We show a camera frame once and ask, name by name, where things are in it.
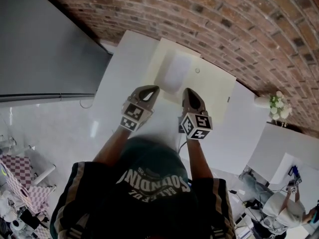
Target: gray panel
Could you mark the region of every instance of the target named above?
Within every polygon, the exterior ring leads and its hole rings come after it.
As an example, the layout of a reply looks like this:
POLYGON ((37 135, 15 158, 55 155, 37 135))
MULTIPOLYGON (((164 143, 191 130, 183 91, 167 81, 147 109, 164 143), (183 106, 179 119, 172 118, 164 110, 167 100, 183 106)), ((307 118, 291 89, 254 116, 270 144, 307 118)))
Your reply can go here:
POLYGON ((94 94, 110 58, 48 0, 0 0, 0 95, 94 94))

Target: white vase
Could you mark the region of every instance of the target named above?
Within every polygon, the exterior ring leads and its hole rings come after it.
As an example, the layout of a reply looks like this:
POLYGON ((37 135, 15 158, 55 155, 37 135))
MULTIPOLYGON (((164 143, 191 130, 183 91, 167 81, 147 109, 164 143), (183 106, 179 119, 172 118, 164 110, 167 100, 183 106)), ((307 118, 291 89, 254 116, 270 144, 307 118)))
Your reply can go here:
POLYGON ((270 108, 270 98, 257 97, 255 99, 255 106, 260 108, 270 108))

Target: striped sleeve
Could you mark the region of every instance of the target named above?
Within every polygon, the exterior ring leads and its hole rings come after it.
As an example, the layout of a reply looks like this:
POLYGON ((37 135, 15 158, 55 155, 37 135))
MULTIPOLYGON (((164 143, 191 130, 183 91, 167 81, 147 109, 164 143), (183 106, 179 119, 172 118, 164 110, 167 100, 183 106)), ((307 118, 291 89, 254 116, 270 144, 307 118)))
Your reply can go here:
POLYGON ((192 189, 198 199, 206 237, 236 239, 226 181, 212 178, 196 179, 193 180, 192 189))
POLYGON ((54 239, 81 237, 90 212, 105 195, 110 183, 109 172, 109 167, 96 162, 73 165, 68 183, 52 214, 50 232, 54 239))

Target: white floor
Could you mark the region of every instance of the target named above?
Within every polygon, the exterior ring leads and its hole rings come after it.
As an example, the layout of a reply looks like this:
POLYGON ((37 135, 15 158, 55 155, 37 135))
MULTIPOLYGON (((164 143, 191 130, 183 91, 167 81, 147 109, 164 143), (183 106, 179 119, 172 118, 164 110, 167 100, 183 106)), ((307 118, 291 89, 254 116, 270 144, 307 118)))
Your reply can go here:
MULTIPOLYGON (((49 162, 56 165, 48 176, 48 183, 57 185, 49 197, 49 213, 52 213, 67 183, 72 164, 91 161, 112 129, 96 128, 89 109, 82 108, 79 101, 12 107, 11 113, 10 120, 10 108, 0 109, 0 135, 13 136, 19 146, 35 145, 35 151, 28 151, 27 155, 38 169, 44 170, 49 162)), ((183 162, 189 171, 189 162, 183 162)), ((228 190, 245 191, 238 176, 217 169, 212 169, 212 172, 215 177, 227 181, 228 190)), ((247 191, 244 195, 238 194, 243 201, 251 199, 247 191)), ((244 208, 237 196, 230 194, 229 198, 234 219, 237 219, 244 208)))

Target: desk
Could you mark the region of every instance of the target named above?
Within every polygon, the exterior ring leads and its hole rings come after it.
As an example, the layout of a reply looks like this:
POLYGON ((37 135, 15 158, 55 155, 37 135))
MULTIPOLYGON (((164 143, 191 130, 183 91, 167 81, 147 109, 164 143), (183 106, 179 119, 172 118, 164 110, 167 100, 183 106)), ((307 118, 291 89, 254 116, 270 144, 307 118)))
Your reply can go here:
MULTIPOLYGON (((126 31, 90 109, 90 116, 99 126, 112 130, 118 127, 122 105, 132 91, 141 85, 158 42, 150 37, 126 31)), ((213 132, 201 141, 210 167, 234 174, 240 174, 245 168, 269 114, 268 109, 254 106, 254 98, 251 91, 236 82, 223 123, 215 123, 213 132)), ((181 107, 159 99, 154 111, 150 120, 133 136, 143 135, 177 150, 185 141, 185 136, 178 134, 177 128, 181 107)), ((186 146, 180 155, 183 160, 189 160, 186 146)))

